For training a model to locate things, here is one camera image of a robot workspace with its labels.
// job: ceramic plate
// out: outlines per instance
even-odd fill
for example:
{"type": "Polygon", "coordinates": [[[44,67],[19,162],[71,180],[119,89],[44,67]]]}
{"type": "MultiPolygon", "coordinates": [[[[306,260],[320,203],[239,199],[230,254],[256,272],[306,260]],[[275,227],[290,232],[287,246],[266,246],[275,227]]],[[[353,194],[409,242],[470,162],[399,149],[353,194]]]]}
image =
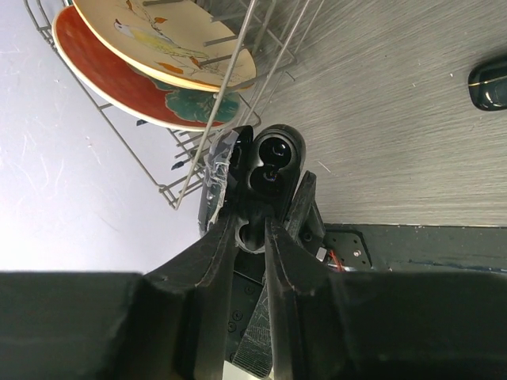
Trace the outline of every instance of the ceramic plate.
{"type": "MultiPolygon", "coordinates": [[[[190,0],[143,6],[143,0],[74,0],[82,19],[112,52],[142,72],[171,85],[218,91],[236,41],[205,47],[209,40],[233,36],[221,22],[190,0]]],[[[254,78],[250,53],[241,51],[229,86],[254,78]]]]}
{"type": "MultiPolygon", "coordinates": [[[[80,18],[73,6],[53,22],[56,47],[67,65],[91,89],[124,111],[163,127],[202,131],[213,93],[181,89],[147,77],[114,55],[80,18]]],[[[226,127],[238,113],[237,93],[227,94],[213,129],[226,127]]]]}

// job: cylindrical hole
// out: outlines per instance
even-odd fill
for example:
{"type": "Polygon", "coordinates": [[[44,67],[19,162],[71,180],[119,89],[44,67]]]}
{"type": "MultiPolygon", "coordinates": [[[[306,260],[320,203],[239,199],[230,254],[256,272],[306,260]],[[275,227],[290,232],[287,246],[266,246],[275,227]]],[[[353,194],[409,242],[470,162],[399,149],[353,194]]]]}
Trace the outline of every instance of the cylindrical hole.
{"type": "Polygon", "coordinates": [[[264,165],[252,172],[250,186],[260,196],[279,196],[284,191],[284,178],[275,166],[264,165]]]}
{"type": "Polygon", "coordinates": [[[291,161],[291,147],[284,140],[272,137],[263,141],[259,146],[259,157],[266,165],[282,169],[291,161]]]}
{"type": "Polygon", "coordinates": [[[250,252],[258,251],[264,246],[264,230],[252,228],[250,224],[241,227],[239,238],[250,252]]]}

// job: metal wire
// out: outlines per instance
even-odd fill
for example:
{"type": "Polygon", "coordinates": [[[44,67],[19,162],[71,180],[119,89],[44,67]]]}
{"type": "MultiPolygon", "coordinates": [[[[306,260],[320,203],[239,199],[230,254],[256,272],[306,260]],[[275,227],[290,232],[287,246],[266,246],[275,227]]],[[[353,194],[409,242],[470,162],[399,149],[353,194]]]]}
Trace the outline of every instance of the metal wire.
{"type": "MultiPolygon", "coordinates": [[[[185,177],[181,177],[180,179],[174,181],[171,184],[159,184],[155,180],[155,178],[150,173],[150,171],[147,169],[147,167],[143,164],[143,162],[135,154],[134,150],[130,147],[130,145],[127,143],[127,141],[125,141],[125,139],[122,137],[122,135],[118,132],[118,130],[116,129],[113,122],[104,113],[104,110],[109,107],[112,107],[112,104],[106,103],[106,104],[99,105],[93,99],[93,97],[89,93],[88,89],[78,80],[78,78],[74,74],[74,72],[65,64],[65,62],[62,60],[62,58],[59,56],[58,52],[56,51],[55,41],[53,40],[53,36],[51,34],[51,22],[49,21],[48,15],[46,14],[46,12],[44,10],[41,0],[31,0],[31,1],[35,2],[36,6],[39,10],[40,16],[42,17],[42,19],[44,19],[44,22],[41,25],[39,23],[39,21],[37,20],[34,12],[32,11],[32,7],[29,4],[29,0],[23,0],[23,3],[25,4],[25,8],[27,9],[30,18],[32,19],[32,22],[33,22],[36,30],[44,38],[44,40],[49,44],[51,49],[57,54],[60,61],[70,71],[71,75],[74,77],[74,79],[79,84],[79,86],[81,87],[83,92],[86,94],[86,96],[90,99],[90,101],[95,106],[97,111],[101,114],[101,116],[103,117],[105,122],[112,129],[112,131],[114,132],[116,137],[125,146],[127,151],[130,153],[130,155],[137,162],[137,164],[139,165],[141,170],[144,171],[144,173],[147,175],[148,179],[157,187],[158,192],[160,192],[160,194],[166,199],[167,203],[172,208],[177,210],[179,208],[179,206],[181,205],[181,201],[183,200],[183,198],[185,198],[187,195],[198,190],[203,184],[204,167],[200,163],[204,159],[203,156],[205,154],[207,154],[209,151],[209,145],[212,143],[211,137],[214,136],[216,133],[215,131],[210,131],[210,128],[214,122],[216,113],[218,111],[218,107],[221,103],[221,100],[223,99],[223,96],[226,93],[230,93],[230,92],[238,90],[238,89],[243,89],[247,86],[251,86],[251,85],[258,83],[258,82],[260,84],[260,82],[264,80],[262,87],[256,87],[255,91],[252,94],[252,97],[250,98],[250,101],[252,101],[255,98],[255,101],[253,104],[251,104],[251,102],[248,102],[241,94],[239,94],[241,102],[245,105],[245,108],[244,108],[241,116],[238,118],[238,124],[241,123],[241,121],[244,119],[245,114],[247,114],[246,120],[249,120],[250,117],[252,117],[252,116],[255,117],[255,121],[253,122],[253,127],[260,126],[261,125],[261,115],[264,112],[265,106],[269,103],[269,100],[271,99],[276,88],[280,84],[281,76],[284,75],[283,73],[288,74],[287,70],[297,64],[298,61],[297,61],[295,54],[298,52],[299,48],[301,47],[301,43],[303,42],[304,38],[308,34],[308,31],[310,30],[310,27],[313,24],[314,19],[317,16],[317,13],[322,8],[322,4],[324,3],[325,0],[322,0],[321,4],[319,5],[312,20],[310,21],[310,24],[307,26],[307,29],[303,33],[303,37],[299,40],[299,43],[298,43],[294,52],[292,52],[288,49],[288,44],[289,44],[290,40],[292,39],[292,37],[294,35],[294,31],[297,28],[297,26],[299,25],[301,18],[303,17],[303,15],[306,12],[307,4],[310,0],[307,0],[307,3],[303,7],[303,10],[299,14],[298,20],[296,21],[295,25],[291,29],[291,33],[289,34],[287,40],[284,42],[282,41],[284,34],[288,31],[288,28],[290,26],[290,21],[292,21],[292,18],[295,16],[296,8],[298,7],[298,4],[300,3],[301,0],[297,0],[294,2],[295,5],[294,5],[294,9],[292,10],[292,13],[289,17],[289,22],[284,26],[284,31],[283,31],[282,36],[280,38],[277,37],[275,35],[275,33],[273,33],[268,27],[269,19],[273,15],[274,7],[276,5],[276,0],[270,0],[272,3],[271,3],[271,6],[268,8],[268,11],[266,12],[264,19],[261,19],[260,17],[258,17],[257,15],[254,14],[254,8],[257,5],[258,0],[250,0],[250,3],[248,5],[245,4],[243,0],[238,0],[243,6],[245,6],[246,13],[245,13],[245,16],[243,19],[241,31],[238,34],[238,39],[237,39],[235,50],[234,50],[233,54],[231,55],[231,61],[229,62],[229,66],[227,68],[227,71],[226,71],[226,74],[225,74],[225,77],[223,80],[223,84],[220,88],[220,91],[215,95],[215,104],[212,109],[212,113],[210,115],[210,118],[207,122],[206,128],[204,129],[204,132],[201,133],[200,135],[195,136],[195,137],[188,137],[185,139],[185,137],[187,136],[186,132],[172,131],[170,129],[167,130],[171,134],[173,139],[175,140],[175,142],[177,144],[177,148],[181,149],[181,152],[179,152],[175,155],[175,157],[174,157],[175,160],[186,155],[186,158],[181,160],[183,162],[183,165],[185,165],[188,162],[192,162],[192,165],[190,167],[188,175],[185,177]],[[249,27],[249,24],[252,20],[255,20],[261,24],[261,28],[256,35],[255,43],[253,45],[254,50],[257,50],[260,47],[262,38],[263,38],[264,34],[266,34],[272,40],[274,40],[274,42],[278,46],[281,47],[281,51],[278,53],[278,56],[276,57],[276,61],[271,66],[271,69],[269,70],[268,73],[258,75],[256,78],[250,79],[249,81],[245,81],[245,82],[240,83],[238,85],[227,87],[227,83],[229,82],[229,79],[232,75],[234,65],[237,61],[239,52],[245,48],[243,41],[245,39],[245,35],[247,33],[247,29],[249,27]],[[284,64],[281,67],[278,67],[280,64],[280,61],[282,59],[282,56],[284,54],[287,54],[289,56],[290,62],[287,64],[284,64]],[[258,111],[256,111],[255,108],[257,107],[259,100],[262,98],[262,96],[265,92],[265,89],[269,83],[269,80],[276,73],[282,73],[282,74],[281,74],[279,80],[276,82],[275,87],[273,88],[273,90],[269,94],[268,100],[265,103],[263,109],[260,112],[258,112],[258,111]],[[195,141],[198,139],[200,140],[199,145],[196,146],[195,141]],[[175,195],[177,189],[179,189],[178,196],[175,195]]],[[[198,3],[204,4],[205,1],[200,0],[198,3]]],[[[211,7],[212,7],[212,0],[209,0],[208,4],[206,4],[205,9],[209,10],[211,7]]],[[[212,17],[210,22],[219,21],[219,20],[226,20],[226,19],[232,18],[232,17],[241,17],[241,16],[239,15],[239,13],[233,13],[231,15],[219,15],[217,17],[212,17]]]]}
{"type": "Polygon", "coordinates": [[[200,140],[199,147],[197,148],[196,157],[194,158],[192,162],[192,166],[190,167],[189,175],[187,176],[185,183],[183,184],[183,189],[180,192],[180,197],[177,200],[176,203],[176,210],[180,207],[181,201],[183,200],[183,196],[185,194],[186,188],[189,186],[190,178],[192,178],[193,171],[196,168],[197,162],[199,161],[200,154],[202,153],[204,149],[204,141],[208,137],[208,133],[213,125],[213,122],[215,121],[216,113],[219,110],[220,103],[222,103],[222,99],[225,96],[225,90],[227,88],[227,85],[229,84],[229,79],[231,79],[232,71],[234,69],[234,66],[236,64],[236,61],[239,57],[239,52],[241,50],[243,41],[245,40],[246,36],[246,30],[248,29],[250,25],[250,21],[252,20],[252,16],[254,15],[254,9],[257,5],[257,0],[251,0],[250,6],[246,10],[245,20],[243,21],[243,25],[241,27],[241,30],[238,34],[238,41],[236,42],[236,47],[234,48],[234,51],[232,52],[232,58],[229,62],[229,67],[227,68],[227,71],[225,73],[225,77],[223,79],[223,83],[220,86],[219,95],[215,100],[215,104],[213,105],[212,114],[209,116],[208,124],[206,125],[206,129],[204,130],[203,137],[200,140]]]}

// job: metal bracket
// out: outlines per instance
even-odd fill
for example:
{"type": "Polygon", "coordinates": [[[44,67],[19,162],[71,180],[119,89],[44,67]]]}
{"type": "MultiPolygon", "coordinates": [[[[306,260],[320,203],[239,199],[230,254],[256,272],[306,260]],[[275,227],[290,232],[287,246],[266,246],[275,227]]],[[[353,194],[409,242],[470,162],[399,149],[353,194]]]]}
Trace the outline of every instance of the metal bracket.
{"type": "Polygon", "coordinates": [[[372,261],[364,239],[354,232],[328,232],[324,237],[324,246],[332,249],[336,258],[344,267],[357,271],[372,269],[372,261]]]}

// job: plate rim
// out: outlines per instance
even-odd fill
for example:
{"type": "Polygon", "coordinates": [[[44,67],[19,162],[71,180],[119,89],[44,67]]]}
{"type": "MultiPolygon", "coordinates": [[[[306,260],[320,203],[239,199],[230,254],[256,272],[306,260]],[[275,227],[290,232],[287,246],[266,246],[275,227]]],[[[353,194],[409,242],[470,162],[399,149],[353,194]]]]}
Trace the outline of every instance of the plate rim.
{"type": "MultiPolygon", "coordinates": [[[[207,91],[207,92],[211,92],[211,93],[218,93],[220,91],[220,87],[221,85],[212,85],[212,84],[206,84],[206,83],[201,83],[201,82],[196,82],[192,79],[187,79],[187,78],[181,78],[181,77],[178,77],[174,74],[170,74],[170,73],[166,73],[164,71],[160,71],[160,70],[157,70],[156,68],[154,67],[151,67],[151,66],[148,66],[144,63],[141,63],[139,61],[136,61],[135,59],[129,57],[128,55],[126,55],[125,53],[123,53],[122,51],[120,51],[119,49],[117,49],[116,47],[112,46],[104,37],[102,37],[100,35],[100,33],[98,33],[95,28],[92,27],[92,25],[90,24],[90,22],[86,19],[86,17],[83,15],[82,11],[79,9],[79,6],[73,2],[74,4],[74,7],[75,9],[78,11],[79,13],[79,16],[81,17],[81,19],[86,23],[86,25],[88,26],[88,28],[92,31],[92,33],[110,50],[112,51],[114,54],[118,55],[120,58],[122,58],[122,60],[124,60],[125,62],[131,64],[132,66],[136,67],[137,69],[141,70],[143,73],[145,73],[146,75],[149,75],[151,76],[152,78],[155,78],[155,79],[158,79],[159,81],[161,82],[165,82],[167,84],[170,84],[170,85],[173,85],[173,86],[176,86],[176,87],[183,87],[183,88],[186,88],[186,89],[199,89],[201,91],[207,91]],[[173,81],[171,83],[169,82],[166,82],[164,80],[161,79],[161,76],[156,74],[156,75],[153,75],[152,73],[161,73],[167,77],[170,77],[170,78],[176,78],[177,80],[176,81],[173,81]]],[[[217,21],[217,23],[220,23],[222,24],[225,28],[227,28],[227,30],[229,30],[229,32],[231,32],[233,35],[234,35],[234,32],[232,32],[232,30],[227,27],[222,21],[217,21]]],[[[250,58],[252,59],[252,62],[253,62],[253,68],[255,70],[255,72],[253,73],[253,77],[256,78],[257,77],[257,65],[255,64],[255,60],[254,60],[254,57],[252,56],[252,54],[246,50],[247,54],[250,56],[250,58]]]]}
{"type": "MultiPolygon", "coordinates": [[[[204,127],[184,126],[184,125],[180,125],[180,124],[169,123],[169,122],[162,121],[162,120],[156,119],[154,117],[145,115],[139,111],[136,111],[135,109],[128,107],[127,105],[121,103],[120,101],[116,100],[115,98],[111,97],[110,95],[108,95],[107,93],[102,91],[102,89],[97,87],[97,85],[95,85],[90,79],[88,79],[88,77],[86,77],[86,75],[84,75],[74,65],[72,60],[67,56],[67,54],[65,53],[65,51],[62,48],[62,45],[58,39],[58,33],[56,32],[56,24],[58,21],[58,17],[64,11],[71,11],[71,8],[72,8],[72,6],[67,6],[67,7],[60,10],[60,12],[56,15],[55,21],[53,22],[53,24],[51,26],[51,33],[53,35],[53,40],[55,41],[55,46],[56,46],[59,56],[62,58],[62,60],[65,62],[65,64],[67,66],[69,66],[71,71],[78,77],[79,80],[83,81],[98,96],[102,97],[104,100],[108,101],[109,103],[111,103],[115,107],[121,109],[122,111],[124,111],[130,115],[133,115],[135,117],[139,117],[141,120],[145,120],[149,123],[158,125],[159,127],[164,127],[164,128],[168,128],[168,129],[175,129],[175,130],[179,130],[179,131],[188,131],[188,132],[202,132],[206,129],[205,126],[204,127]]],[[[228,121],[226,123],[222,123],[222,124],[214,126],[214,127],[212,126],[210,130],[211,131],[217,131],[217,130],[219,131],[219,130],[229,127],[231,124],[233,124],[233,122],[237,121],[238,115],[240,113],[240,109],[241,109],[241,101],[239,101],[239,107],[238,107],[238,111],[236,112],[236,115],[230,121],[228,121]]]]}

